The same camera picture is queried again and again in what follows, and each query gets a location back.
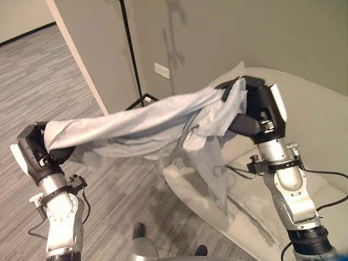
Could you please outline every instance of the cable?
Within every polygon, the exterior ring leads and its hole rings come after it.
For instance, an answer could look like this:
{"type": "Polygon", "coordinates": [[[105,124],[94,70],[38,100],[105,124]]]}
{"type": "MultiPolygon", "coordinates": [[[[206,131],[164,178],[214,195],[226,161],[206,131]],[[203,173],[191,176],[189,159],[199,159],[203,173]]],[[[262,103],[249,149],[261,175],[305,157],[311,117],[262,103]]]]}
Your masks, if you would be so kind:
{"type": "Polygon", "coordinates": [[[259,174],[259,173],[255,174],[255,173],[252,173],[252,172],[249,172],[249,171],[246,171],[246,170],[242,170],[242,169],[238,169],[236,167],[232,167],[232,166],[229,166],[229,165],[225,165],[225,167],[230,169],[230,170],[232,170],[237,175],[240,175],[241,177],[246,178],[246,179],[250,179],[250,180],[256,179],[257,176],[263,176],[262,174],[259,174]],[[245,172],[245,173],[249,173],[249,174],[253,174],[253,175],[255,175],[255,177],[251,178],[251,177],[245,176],[242,173],[240,173],[240,171],[241,172],[245,172]]]}
{"type": "Polygon", "coordinates": [[[283,251],[282,251],[282,254],[281,254],[281,261],[284,261],[284,254],[285,254],[285,252],[286,252],[286,250],[292,245],[293,243],[289,243],[289,244],[287,244],[285,247],[284,247],[284,249],[283,249],[283,251]]]}
{"type": "Polygon", "coordinates": [[[32,235],[34,237],[38,237],[38,238],[41,238],[41,239],[45,239],[47,240],[47,237],[44,237],[43,235],[39,235],[39,234],[36,234],[36,233],[33,233],[32,231],[37,229],[38,227],[40,227],[43,223],[45,223],[46,219],[43,219],[38,225],[36,225],[35,227],[32,227],[31,229],[28,230],[28,234],[29,235],[32,235]]]}
{"type": "MultiPolygon", "coordinates": [[[[320,170],[306,170],[305,168],[302,169],[303,171],[305,172],[310,172],[310,173],[320,173],[320,174],[330,174],[330,175],[338,175],[338,176],[341,176],[341,177],[345,177],[346,179],[348,179],[348,176],[346,174],[343,174],[343,173],[340,173],[340,172],[335,172],[335,171],[320,171],[320,170]]],[[[335,201],[335,202],[332,202],[332,203],[329,203],[329,204],[325,204],[325,205],[322,205],[320,207],[318,207],[316,209],[316,211],[320,211],[322,210],[323,208],[327,208],[327,207],[331,207],[331,206],[335,206],[335,205],[338,205],[344,201],[348,200],[348,195],[345,196],[344,198],[341,198],[340,200],[338,201],[335,201]]]]}
{"type": "Polygon", "coordinates": [[[83,187],[82,190],[82,197],[84,199],[84,201],[86,202],[87,206],[88,206],[88,211],[87,211],[87,216],[85,217],[84,221],[82,222],[82,224],[85,224],[85,222],[87,221],[89,214],[91,214],[91,205],[87,200],[86,194],[85,194],[85,187],[83,187]]]}

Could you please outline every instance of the black cable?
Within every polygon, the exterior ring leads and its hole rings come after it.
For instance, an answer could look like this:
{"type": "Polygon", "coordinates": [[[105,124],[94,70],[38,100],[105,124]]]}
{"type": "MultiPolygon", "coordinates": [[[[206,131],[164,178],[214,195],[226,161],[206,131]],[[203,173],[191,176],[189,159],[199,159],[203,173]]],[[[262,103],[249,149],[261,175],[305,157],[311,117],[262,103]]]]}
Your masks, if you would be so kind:
{"type": "Polygon", "coordinates": [[[284,254],[285,254],[285,252],[286,252],[286,250],[292,245],[293,243],[289,243],[289,244],[287,244],[286,246],[285,246],[285,248],[283,249],[283,251],[282,251],[282,254],[281,254],[281,261],[284,261],[284,254]]]}
{"type": "Polygon", "coordinates": [[[252,173],[252,172],[249,172],[249,171],[246,171],[246,170],[242,170],[242,169],[238,169],[236,167],[232,167],[232,166],[229,166],[229,165],[225,165],[225,167],[230,169],[230,170],[232,170],[237,175],[240,175],[241,177],[246,178],[246,179],[255,179],[257,176],[263,176],[262,174],[259,174],[259,173],[255,174],[255,173],[252,173]],[[240,171],[241,172],[245,172],[245,173],[249,173],[249,174],[253,174],[253,175],[255,175],[255,177],[251,178],[251,177],[245,176],[242,173],[240,173],[240,171]]]}
{"type": "Polygon", "coordinates": [[[89,214],[91,214],[91,205],[90,205],[90,203],[88,202],[88,200],[86,198],[85,187],[83,187],[82,197],[83,197],[84,201],[86,202],[86,204],[88,206],[87,216],[85,217],[84,221],[82,222],[82,224],[85,224],[85,222],[87,221],[87,219],[89,217],[89,214]]]}
{"type": "Polygon", "coordinates": [[[47,237],[44,237],[43,235],[39,235],[39,234],[36,234],[36,233],[33,233],[32,231],[37,229],[38,227],[40,227],[43,223],[45,223],[46,219],[43,219],[38,225],[36,225],[35,227],[32,227],[31,229],[28,230],[28,234],[29,235],[32,235],[34,237],[38,237],[38,238],[41,238],[41,239],[45,239],[47,240],[47,237]]]}
{"type": "Polygon", "coordinates": [[[130,35],[131,33],[129,31],[126,6],[125,6],[124,0],[119,0],[119,1],[120,1],[121,11],[122,11],[123,23],[125,24],[125,30],[126,30],[126,35],[127,35],[128,47],[129,47],[129,51],[131,53],[130,57],[132,59],[136,85],[138,87],[138,92],[139,92],[139,97],[140,97],[140,103],[141,103],[141,106],[144,107],[144,100],[143,100],[143,97],[142,97],[142,92],[141,92],[141,87],[140,87],[138,69],[136,68],[135,56],[134,56],[134,51],[133,51],[132,38],[131,38],[131,35],[130,35]]]}
{"type": "MultiPolygon", "coordinates": [[[[335,171],[320,171],[320,170],[306,170],[305,168],[302,168],[303,171],[305,172],[310,172],[310,173],[320,173],[320,174],[330,174],[330,175],[338,175],[338,176],[341,176],[341,177],[345,177],[346,179],[348,179],[348,176],[346,174],[343,174],[343,173],[340,173],[340,172],[335,172],[335,171]]],[[[322,210],[323,208],[327,208],[327,207],[331,207],[331,206],[335,206],[335,205],[338,205],[344,201],[348,200],[348,195],[345,196],[344,198],[341,198],[340,200],[338,201],[335,201],[335,202],[332,202],[332,203],[329,203],[329,204],[325,204],[325,205],[322,205],[320,207],[318,207],[316,209],[316,211],[320,211],[322,210]]]]}

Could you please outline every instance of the wall outlet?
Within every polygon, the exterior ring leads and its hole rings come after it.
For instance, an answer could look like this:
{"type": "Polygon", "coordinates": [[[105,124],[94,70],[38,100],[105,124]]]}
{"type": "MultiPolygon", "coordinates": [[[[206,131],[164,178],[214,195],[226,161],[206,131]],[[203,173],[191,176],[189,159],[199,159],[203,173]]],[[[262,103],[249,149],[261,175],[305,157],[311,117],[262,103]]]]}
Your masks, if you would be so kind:
{"type": "Polygon", "coordinates": [[[158,73],[159,75],[163,76],[166,79],[170,79],[170,74],[169,74],[169,69],[167,69],[166,67],[163,67],[159,64],[154,64],[154,72],[158,73]]]}

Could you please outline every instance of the baseboard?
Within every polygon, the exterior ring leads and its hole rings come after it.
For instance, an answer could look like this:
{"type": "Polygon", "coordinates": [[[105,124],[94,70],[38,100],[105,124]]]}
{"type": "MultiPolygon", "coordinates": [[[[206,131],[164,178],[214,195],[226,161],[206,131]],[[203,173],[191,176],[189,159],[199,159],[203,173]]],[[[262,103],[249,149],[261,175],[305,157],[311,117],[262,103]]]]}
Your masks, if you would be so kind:
{"type": "MultiPolygon", "coordinates": [[[[142,100],[143,100],[143,101],[144,101],[144,100],[148,101],[148,99],[150,99],[150,100],[152,100],[152,101],[154,101],[154,102],[158,101],[157,98],[153,97],[152,95],[150,95],[150,94],[148,94],[148,93],[146,93],[146,94],[144,94],[144,95],[142,96],[142,100]]],[[[135,102],[133,102],[132,105],[130,105],[126,110],[131,110],[131,109],[135,108],[136,106],[138,106],[140,103],[141,103],[141,99],[139,98],[139,99],[137,99],[135,102]]]]}
{"type": "Polygon", "coordinates": [[[9,43],[11,43],[11,42],[14,42],[14,41],[16,41],[16,40],[18,40],[18,39],[20,39],[20,38],[23,38],[23,37],[25,37],[25,36],[27,36],[27,35],[30,35],[30,34],[33,34],[33,33],[38,32],[38,31],[40,31],[40,30],[43,30],[43,29],[45,29],[45,28],[54,26],[54,25],[56,25],[56,22],[48,23],[48,24],[46,24],[46,25],[44,25],[44,26],[40,26],[39,28],[30,30],[30,31],[28,31],[28,32],[26,32],[26,33],[24,33],[24,34],[18,35],[18,36],[16,36],[16,37],[13,37],[13,38],[11,38],[11,39],[9,39],[9,40],[6,40],[6,41],[4,41],[4,42],[0,42],[0,47],[3,46],[3,45],[7,45],[7,44],[9,44],[9,43]]]}

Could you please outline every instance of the white wall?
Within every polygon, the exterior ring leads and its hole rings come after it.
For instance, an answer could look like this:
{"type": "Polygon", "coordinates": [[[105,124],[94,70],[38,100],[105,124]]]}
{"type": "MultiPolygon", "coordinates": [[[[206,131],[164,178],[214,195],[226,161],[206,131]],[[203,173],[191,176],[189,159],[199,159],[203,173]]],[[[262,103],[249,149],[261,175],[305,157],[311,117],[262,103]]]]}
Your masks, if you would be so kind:
{"type": "Polygon", "coordinates": [[[52,22],[45,0],[0,1],[0,42],[52,22]]]}

